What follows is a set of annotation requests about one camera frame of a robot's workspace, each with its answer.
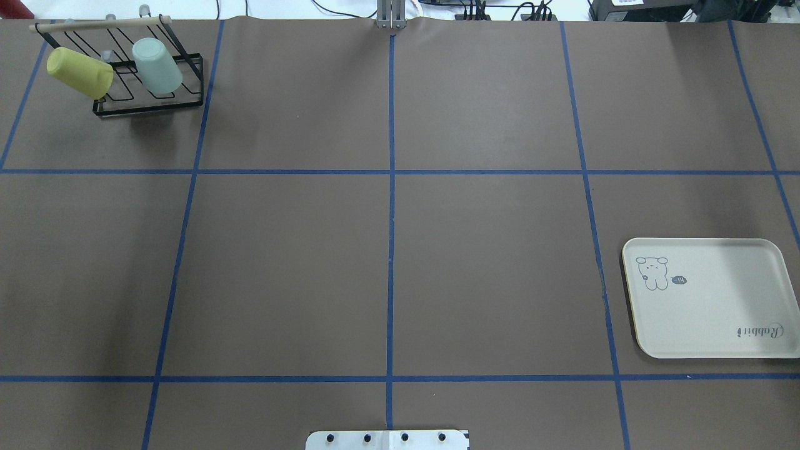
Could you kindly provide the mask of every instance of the red object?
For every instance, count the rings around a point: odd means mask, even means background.
[[[20,0],[0,0],[0,17],[34,18],[34,13],[30,12]]]

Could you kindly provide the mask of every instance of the white tray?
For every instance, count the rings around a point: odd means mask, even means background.
[[[772,242],[636,238],[622,263],[636,340],[648,355],[800,357],[800,308]]]

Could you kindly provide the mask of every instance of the white metal plate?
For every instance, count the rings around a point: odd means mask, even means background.
[[[459,430],[313,432],[306,450],[469,450],[469,435]]]
[[[765,239],[631,239],[636,339],[654,358],[798,358],[800,308]]]

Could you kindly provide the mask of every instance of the white label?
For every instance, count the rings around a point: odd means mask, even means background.
[[[628,11],[619,11],[616,13],[608,13],[606,16],[606,22],[622,22],[625,20],[625,16],[628,15]]]

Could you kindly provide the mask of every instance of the cartoon dog drawing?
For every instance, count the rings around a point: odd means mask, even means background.
[[[639,264],[639,273],[642,274],[647,289],[651,291],[666,289],[670,282],[666,278],[666,258],[637,258],[636,262]]]

